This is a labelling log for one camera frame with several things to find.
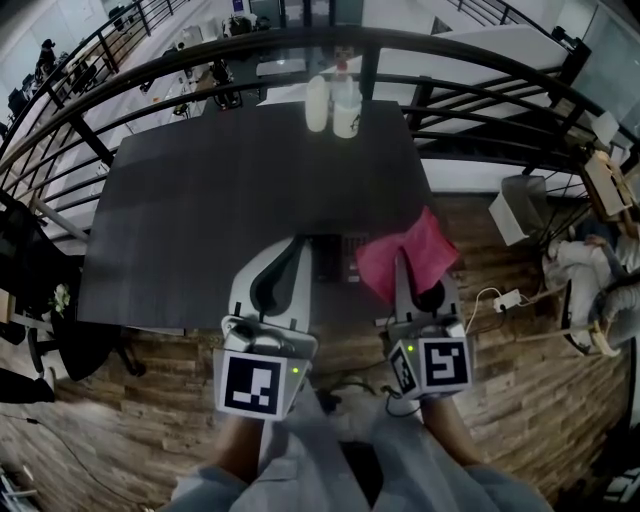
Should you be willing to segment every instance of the table top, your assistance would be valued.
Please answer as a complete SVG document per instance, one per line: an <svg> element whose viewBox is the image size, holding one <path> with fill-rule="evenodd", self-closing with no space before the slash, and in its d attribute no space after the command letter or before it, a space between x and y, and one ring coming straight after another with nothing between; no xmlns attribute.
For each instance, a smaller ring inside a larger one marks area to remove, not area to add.
<svg viewBox="0 0 640 512"><path fill-rule="evenodd" d="M105 183L78 318L219 328L235 274L262 249L300 233L405 231L431 203L397 103L364 102L353 139L307 130L302 103L148 130L123 140ZM315 324L390 310L362 283L312 287Z"/></svg>
<svg viewBox="0 0 640 512"><path fill-rule="evenodd" d="M307 70L304 59L280 59L269 62L261 62L256 66L257 76L283 75L286 73L299 73Z"/></svg>

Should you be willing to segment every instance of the white desk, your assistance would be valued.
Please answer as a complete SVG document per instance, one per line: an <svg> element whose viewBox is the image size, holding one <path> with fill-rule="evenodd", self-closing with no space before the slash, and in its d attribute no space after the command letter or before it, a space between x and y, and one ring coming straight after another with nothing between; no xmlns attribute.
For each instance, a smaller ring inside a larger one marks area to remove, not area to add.
<svg viewBox="0 0 640 512"><path fill-rule="evenodd" d="M307 70L304 59L280 59L270 62L261 62L256 66L256 75L271 76L284 75L286 73L299 73Z"/></svg>

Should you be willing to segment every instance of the shoe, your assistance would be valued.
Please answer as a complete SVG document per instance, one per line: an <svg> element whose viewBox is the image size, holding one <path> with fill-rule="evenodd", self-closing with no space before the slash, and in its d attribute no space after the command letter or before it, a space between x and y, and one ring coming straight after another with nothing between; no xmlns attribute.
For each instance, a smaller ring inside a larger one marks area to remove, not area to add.
<svg viewBox="0 0 640 512"><path fill-rule="evenodd" d="M56 372L53 368L46 368L44 374L40 374L35 384L38 387L38 399L36 402L53 403L56 401L54 393Z"/></svg>
<svg viewBox="0 0 640 512"><path fill-rule="evenodd" d="M558 250L560 249L561 240L551 240L549 247L547 247L547 256L551 261L555 261L558 257Z"/></svg>

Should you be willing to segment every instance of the floor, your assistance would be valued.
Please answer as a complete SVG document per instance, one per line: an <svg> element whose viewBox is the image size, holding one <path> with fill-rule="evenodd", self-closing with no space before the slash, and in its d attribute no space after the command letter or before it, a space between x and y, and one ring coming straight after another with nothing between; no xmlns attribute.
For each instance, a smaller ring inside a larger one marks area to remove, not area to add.
<svg viewBox="0 0 640 512"><path fill-rule="evenodd" d="M487 286L517 287L533 295L539 285L531 251L504 247L487 212L489 203L479 196L437 199L461 252L455 277L467 319L476 294ZM561 338L515 342L516 333L553 327L558 304L549 300L515 308L504 324L491 304L491 294L483 295L472 331L499 328L474 337L476 384L456 402L487 461L536 486L554 503L560 489L588 473L606 432L624 415L629 353L615 359L581 357ZM376 333L369 325L319 330L314 383L333 384L343 370L379 362ZM215 437L211 349L221 340L204 332L185 338L126 335L147 365L144 377L127 375L112 356L91 378L60 382L55 404L0 405L0 413L37 418L100 482L126 499L159 507L168 500L176 476L201 462ZM0 343L0 366L33 371L25 344ZM359 375L375 389L391 378L387 365ZM11 470L28 468L43 510L139 510L93 481L43 427L0 417L0 462ZM29 483L25 478L21 482Z"/></svg>

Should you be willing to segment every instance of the white plastic bottle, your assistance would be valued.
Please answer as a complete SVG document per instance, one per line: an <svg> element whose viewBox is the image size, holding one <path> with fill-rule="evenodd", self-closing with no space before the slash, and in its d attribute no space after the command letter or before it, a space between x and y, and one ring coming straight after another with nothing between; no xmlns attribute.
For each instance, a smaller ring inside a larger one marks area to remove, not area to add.
<svg viewBox="0 0 640 512"><path fill-rule="evenodd" d="M329 84L322 75L316 75L307 84L305 100L305 118L307 128L312 132L321 132L327 125L329 115Z"/></svg>
<svg viewBox="0 0 640 512"><path fill-rule="evenodd" d="M347 72L347 61L339 60L336 64L336 70L331 77L331 112L333 113L333 105L336 102L336 98L341 94L346 94L347 91L347 78L349 73Z"/></svg>

